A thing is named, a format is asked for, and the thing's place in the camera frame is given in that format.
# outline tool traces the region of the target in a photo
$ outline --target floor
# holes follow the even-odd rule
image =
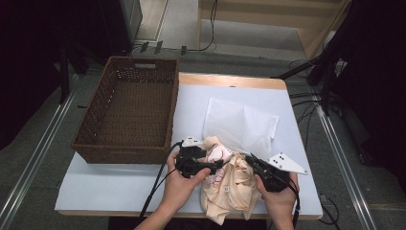
[[[142,44],[145,40],[149,40],[150,45],[154,46],[157,40],[163,40],[164,48],[180,49],[182,46],[187,46],[194,49],[197,1],[168,0],[166,9],[164,14],[158,14],[157,19],[151,19],[158,22],[163,18],[161,26],[157,27],[159,29],[154,29],[152,36],[139,39],[136,43]],[[158,57],[179,58],[180,69],[183,72],[252,77],[277,76],[306,61],[294,29],[215,21],[214,31],[215,45],[212,45],[207,52],[190,52],[181,56],[180,50],[163,49]],[[209,43],[211,35],[210,22],[207,21],[203,24],[201,47]],[[152,48],[140,53],[138,46],[135,46],[133,56],[157,57],[153,54]],[[76,94],[67,105],[66,114],[57,124],[56,132],[49,140],[50,143],[43,145],[45,154],[39,158],[42,164],[36,169],[32,181],[28,181],[31,184],[29,189],[21,193],[23,199],[16,203],[19,209],[16,213],[11,213],[11,222],[6,224],[3,222],[4,210],[2,211],[0,229],[107,229],[108,218],[67,217],[54,211],[58,186],[73,157],[70,140],[75,135],[76,127],[84,112],[82,107],[88,104],[101,72],[102,66],[94,64],[91,65],[86,76],[76,76],[77,84],[72,87],[77,89]],[[306,74],[307,72],[304,71],[286,81],[289,94],[309,93],[312,90],[305,83]],[[47,132],[47,126],[58,110],[58,96],[59,92],[56,91],[34,114],[14,142],[0,150],[0,203],[2,205],[6,204],[11,190],[21,178],[27,163],[37,152],[38,143],[43,142],[41,138]],[[311,99],[312,97],[308,96],[292,98],[292,104]],[[298,118],[305,113],[306,107],[307,104],[294,106]],[[343,119],[335,113],[331,113],[327,119],[323,113],[314,113],[313,116],[306,118],[299,123],[299,128],[306,143],[307,157],[316,187],[321,194],[322,204],[334,217],[340,216],[338,221],[340,228],[406,229],[405,194],[400,190],[395,178],[385,169],[367,167],[360,162],[356,146]],[[329,136],[331,133],[327,131],[327,123],[331,123],[332,132],[337,140]],[[337,158],[340,156],[337,149],[343,152],[342,156],[350,167],[350,175],[343,172]],[[348,184],[347,177],[351,175],[354,177],[356,186]],[[358,189],[362,198],[365,199],[368,209],[364,211],[368,211],[367,214],[359,214],[357,203],[351,196],[353,189]],[[339,212],[335,211],[328,199],[334,201]],[[366,226],[362,217],[368,215],[371,215],[373,223]],[[323,220],[330,222],[327,215]],[[298,229],[334,229],[334,226],[317,220],[301,220]]]
[[[137,40],[157,40],[164,21],[168,0],[140,0],[143,21]]]

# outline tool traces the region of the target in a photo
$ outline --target human hand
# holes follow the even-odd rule
[[[298,175],[291,172],[290,178],[293,181],[290,184],[293,188],[297,187],[299,192]],[[265,201],[266,210],[273,220],[277,229],[294,229],[292,223],[292,211],[295,205],[296,195],[290,188],[285,188],[280,193],[269,193],[265,190],[262,180],[256,174],[256,187]]]
[[[183,177],[183,175],[175,169],[175,159],[178,154],[179,152],[174,152],[168,157],[167,165],[170,175],[165,181],[164,196],[159,205],[160,208],[165,208],[167,212],[172,212],[173,214],[185,205],[194,188],[211,172],[210,169],[203,169],[193,178]]]

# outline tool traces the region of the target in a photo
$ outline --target gray floor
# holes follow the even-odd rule
[[[163,41],[164,48],[197,49],[197,9],[197,0],[169,0],[157,39]],[[214,34],[216,46],[208,51],[216,54],[286,60],[305,58],[294,28],[215,21]],[[211,39],[210,20],[202,20],[200,48],[205,48]]]
[[[173,4],[179,2],[180,0],[170,0],[169,9],[170,6],[177,6]],[[194,1],[187,2],[185,5],[195,3]],[[171,16],[175,15],[179,14],[168,11],[166,19],[170,19]],[[243,28],[241,25],[238,25],[237,28],[243,31],[251,30]],[[180,56],[180,52],[163,50],[160,55],[155,56],[152,53],[153,50],[150,49],[142,54],[139,53],[139,50],[135,50],[133,55],[149,58],[179,58],[180,70],[182,72],[273,77],[286,72],[289,69],[291,60],[304,58],[303,52],[298,48],[295,34],[292,34],[287,29],[282,29],[282,32],[285,32],[286,35],[290,33],[290,36],[285,39],[281,37],[273,37],[272,39],[285,45],[291,42],[291,46],[280,46],[277,42],[274,42],[274,47],[267,50],[268,53],[266,55],[258,53],[258,49],[249,49],[249,46],[241,46],[241,49],[245,51],[243,54],[236,47],[222,49],[221,44],[226,42],[223,42],[220,37],[216,39],[217,48],[214,52],[189,52],[185,56]],[[176,33],[173,30],[173,21],[164,21],[161,37],[164,38],[164,45],[166,44],[167,47],[171,47],[172,44],[173,46],[180,47],[187,44],[187,42],[191,44],[188,45],[190,47],[193,45],[193,35],[195,35],[194,31],[191,32],[190,30],[188,34]],[[241,40],[228,41],[228,43],[233,44],[239,44],[239,42]],[[101,72],[102,66],[92,64],[92,68],[86,76],[79,76],[80,85],[77,94],[73,98],[56,136],[51,142],[30,189],[26,193],[18,212],[15,214],[10,229],[107,229],[108,218],[67,217],[54,211],[58,186],[74,154],[74,151],[70,148],[70,142],[75,135],[84,112],[84,109],[78,108],[78,105],[88,105]],[[310,91],[303,77],[292,77],[286,81],[286,84],[290,94]],[[57,90],[34,114],[15,140],[8,147],[0,150],[0,204],[3,205],[6,202],[9,192],[21,173],[23,173],[42,134],[56,112],[59,93]],[[292,103],[309,99],[311,98],[292,99]],[[302,115],[307,105],[308,103],[294,106],[295,114],[298,118]],[[330,114],[334,130],[350,162],[350,167],[360,189],[371,208],[372,217],[377,228],[406,229],[406,221],[404,220],[406,217],[406,197],[397,185],[395,178],[385,169],[370,168],[360,163],[357,149],[350,137],[346,124],[335,113],[331,112]],[[299,128],[304,142],[306,138],[308,141],[306,152],[318,192],[330,197],[337,204],[340,214],[338,224],[341,229],[362,229],[348,187],[334,158],[319,116],[316,113],[311,116],[308,133],[307,121],[308,117],[303,119],[299,123]],[[331,203],[323,203],[336,217],[337,214]],[[334,226],[323,224],[317,220],[300,220],[297,229],[334,229]]]

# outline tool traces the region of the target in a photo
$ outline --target clear plastic bag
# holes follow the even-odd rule
[[[239,152],[252,152],[260,158],[272,156],[279,116],[241,103],[210,98],[203,137],[217,136],[224,146]]]

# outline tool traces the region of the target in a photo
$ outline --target black stand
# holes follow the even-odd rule
[[[310,67],[314,67],[307,77],[307,83],[311,86],[317,85],[321,80],[324,80],[322,95],[321,95],[321,106],[328,115],[328,97],[329,89],[334,79],[337,78],[335,74],[335,65],[340,59],[340,54],[345,50],[346,41],[344,39],[350,30],[350,26],[354,17],[357,15],[358,11],[361,9],[361,4],[358,1],[353,1],[350,7],[349,15],[344,19],[340,28],[337,30],[334,37],[328,43],[323,52],[316,58],[272,79],[286,80]]]
[[[77,74],[86,74],[89,68],[83,55],[92,58],[100,65],[105,65],[106,60],[98,57],[90,50],[80,46],[79,44],[69,40],[65,36],[59,36],[59,61],[60,61],[60,100],[59,103],[63,104],[69,95],[69,70],[68,63],[72,64]]]

